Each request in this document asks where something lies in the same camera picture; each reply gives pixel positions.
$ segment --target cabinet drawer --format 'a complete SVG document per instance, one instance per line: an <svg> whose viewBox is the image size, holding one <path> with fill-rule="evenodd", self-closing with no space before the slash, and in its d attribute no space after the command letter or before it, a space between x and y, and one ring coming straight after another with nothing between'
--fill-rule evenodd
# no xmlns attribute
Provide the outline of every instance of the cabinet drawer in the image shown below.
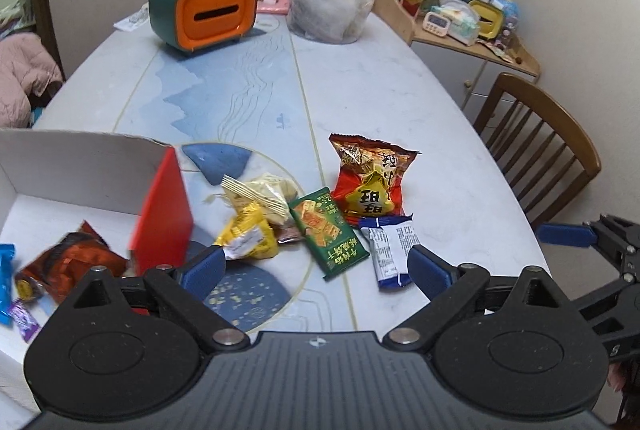
<svg viewBox="0 0 640 430"><path fill-rule="evenodd" d="M424 42L413 42L411 49L440 81L454 102L462 107L468 92L465 81L469 86L476 81L482 59Z"/></svg>
<svg viewBox="0 0 640 430"><path fill-rule="evenodd" d="M476 118L478 118L480 109L482 109L485 100L486 96L478 95L476 93L471 93L471 96L469 96L469 101L466 103L464 113L471 124L473 124L474 121L476 121ZM510 102L509 100L500 100L497 107L495 108L494 116L486 125L487 128L490 127L492 129L495 129L498 126L498 123L500 123L500 119L502 119L502 117L506 114L506 112L512 105L513 102Z"/></svg>
<svg viewBox="0 0 640 430"><path fill-rule="evenodd" d="M474 93L477 95L489 96L489 91L494 86L495 79L503 72L512 73L520 78L524 78L527 82L533 82L533 80L535 80L535 77L521 71L516 71L510 67L505 67L504 65L496 64L494 62L487 62L486 66L484 66L484 69L482 70L482 74L478 78L478 83L476 84ZM514 101L514 98L511 95L504 95L504 99L509 100L510 102Z"/></svg>

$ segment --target puffer jacket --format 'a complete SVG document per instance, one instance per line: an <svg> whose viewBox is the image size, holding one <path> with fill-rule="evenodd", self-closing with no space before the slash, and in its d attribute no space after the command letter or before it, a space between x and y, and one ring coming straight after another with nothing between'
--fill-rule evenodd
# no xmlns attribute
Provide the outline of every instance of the puffer jacket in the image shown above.
<svg viewBox="0 0 640 430"><path fill-rule="evenodd" d="M40 97L49 84L60 82L60 68L35 33L0 40L0 127L27 127L28 97Z"/></svg>

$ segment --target white and blue snack package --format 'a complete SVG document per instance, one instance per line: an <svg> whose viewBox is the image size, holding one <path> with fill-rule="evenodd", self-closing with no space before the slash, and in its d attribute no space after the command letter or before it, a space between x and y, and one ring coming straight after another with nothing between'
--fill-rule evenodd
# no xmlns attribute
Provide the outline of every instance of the white and blue snack package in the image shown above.
<svg viewBox="0 0 640 430"><path fill-rule="evenodd" d="M9 315L11 307L11 283L13 269L11 261L14 259L14 245L0 245L0 324L11 325Z"/></svg>
<svg viewBox="0 0 640 430"><path fill-rule="evenodd" d="M360 231L369 241L369 251L380 289L398 289L411 284L406 258L420 241L413 216L363 217Z"/></svg>

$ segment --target cardboard box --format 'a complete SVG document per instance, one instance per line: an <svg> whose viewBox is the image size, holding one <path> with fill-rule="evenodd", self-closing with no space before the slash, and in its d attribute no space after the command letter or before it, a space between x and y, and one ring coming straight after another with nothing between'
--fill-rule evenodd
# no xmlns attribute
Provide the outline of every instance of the cardboard box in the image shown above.
<svg viewBox="0 0 640 430"><path fill-rule="evenodd" d="M83 220L142 274L179 266L193 229L175 149L120 134L0 129L0 243L15 245L14 271ZM42 325L47 315L30 310ZM20 401L28 345L0 325L0 384Z"/></svg>

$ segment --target green snack package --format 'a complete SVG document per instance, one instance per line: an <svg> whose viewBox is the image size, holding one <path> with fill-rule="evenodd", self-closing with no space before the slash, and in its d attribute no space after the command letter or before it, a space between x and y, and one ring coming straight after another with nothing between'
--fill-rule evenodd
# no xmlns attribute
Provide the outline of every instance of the green snack package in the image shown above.
<svg viewBox="0 0 640 430"><path fill-rule="evenodd" d="M291 215L329 280L369 256L327 187L289 203Z"/></svg>

